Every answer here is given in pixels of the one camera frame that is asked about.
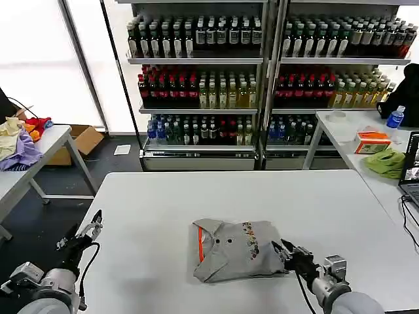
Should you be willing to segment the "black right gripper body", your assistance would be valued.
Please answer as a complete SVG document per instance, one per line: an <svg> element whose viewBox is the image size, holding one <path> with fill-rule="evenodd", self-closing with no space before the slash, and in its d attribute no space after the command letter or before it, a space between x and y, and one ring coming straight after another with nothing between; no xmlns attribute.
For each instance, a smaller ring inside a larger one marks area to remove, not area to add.
<svg viewBox="0 0 419 314"><path fill-rule="evenodd" d="M314 262L310 251L293 250L285 260L285 269L299 274L306 282L312 282L319 277L319 264Z"/></svg>

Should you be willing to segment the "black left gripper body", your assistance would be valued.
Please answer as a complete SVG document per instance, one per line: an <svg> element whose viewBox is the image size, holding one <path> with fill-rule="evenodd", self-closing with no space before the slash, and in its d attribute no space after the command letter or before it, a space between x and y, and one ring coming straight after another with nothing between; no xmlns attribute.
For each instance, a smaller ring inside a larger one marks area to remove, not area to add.
<svg viewBox="0 0 419 314"><path fill-rule="evenodd" d="M80 274L79 263L83 251L92 244L89 236L80 236L70 239L63 247L64 257L60 262L60 268L71 271L74 275Z"/></svg>

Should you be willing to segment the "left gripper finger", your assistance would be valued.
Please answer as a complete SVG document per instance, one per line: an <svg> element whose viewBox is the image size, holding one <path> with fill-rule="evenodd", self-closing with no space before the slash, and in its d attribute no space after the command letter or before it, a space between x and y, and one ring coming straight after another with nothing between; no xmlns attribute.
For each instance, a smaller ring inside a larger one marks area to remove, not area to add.
<svg viewBox="0 0 419 314"><path fill-rule="evenodd" d="M67 245L74 240L77 230L79 229L78 224L72 225L65 235L56 243L56 250L61 251L67 247Z"/></svg>
<svg viewBox="0 0 419 314"><path fill-rule="evenodd" d="M81 231L76 235L76 238L96 239L103 228L102 220L102 210L98 210L93 216L91 222L81 229Z"/></svg>

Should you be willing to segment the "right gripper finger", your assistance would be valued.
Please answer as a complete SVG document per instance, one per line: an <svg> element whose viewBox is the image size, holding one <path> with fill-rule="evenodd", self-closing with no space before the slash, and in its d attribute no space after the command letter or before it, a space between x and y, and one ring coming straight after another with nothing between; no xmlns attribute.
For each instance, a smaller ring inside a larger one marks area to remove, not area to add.
<svg viewBox="0 0 419 314"><path fill-rule="evenodd" d="M310 256L310 251L308 251L304 247L301 247L299 245L294 245L292 244L292 242L287 241L285 239L281 239L281 241L282 241L282 245L289 251L289 254L292 257L296 258L297 256L303 256L303 257Z"/></svg>
<svg viewBox="0 0 419 314"><path fill-rule="evenodd" d="M282 243L282 241L279 241L278 243L275 241L271 242L275 252L278 255L278 258L280 259L281 263L284 267L287 266L287 263L290 261L291 253L286 248L286 246Z"/></svg>

